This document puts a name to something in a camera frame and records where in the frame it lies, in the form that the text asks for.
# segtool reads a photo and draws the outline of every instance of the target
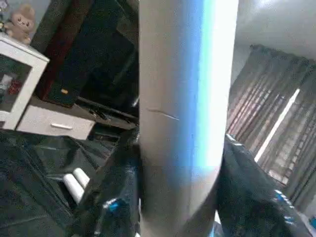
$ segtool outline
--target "drawer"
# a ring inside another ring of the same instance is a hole
[[[50,136],[70,136],[85,140],[94,121],[29,105],[17,130]]]

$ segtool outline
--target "white roll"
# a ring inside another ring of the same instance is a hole
[[[82,198],[84,190],[79,182],[75,179],[72,174],[66,174],[63,178],[64,184],[66,185],[69,193],[78,204]]]
[[[73,171],[73,175],[80,185],[85,189],[90,181],[90,178],[85,174],[85,172],[82,169],[77,168]]]

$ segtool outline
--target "glass cabinet door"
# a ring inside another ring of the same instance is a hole
[[[0,33],[0,127],[15,129],[49,59]]]

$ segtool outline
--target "ceiling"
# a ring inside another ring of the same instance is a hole
[[[316,59],[316,1],[239,0],[236,43]]]

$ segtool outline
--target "drawer handle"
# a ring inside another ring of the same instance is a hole
[[[72,127],[65,126],[65,125],[62,125],[62,124],[57,124],[57,123],[51,123],[50,126],[51,127],[56,127],[56,128],[61,128],[61,129],[64,129],[64,130],[72,130],[73,129]]]

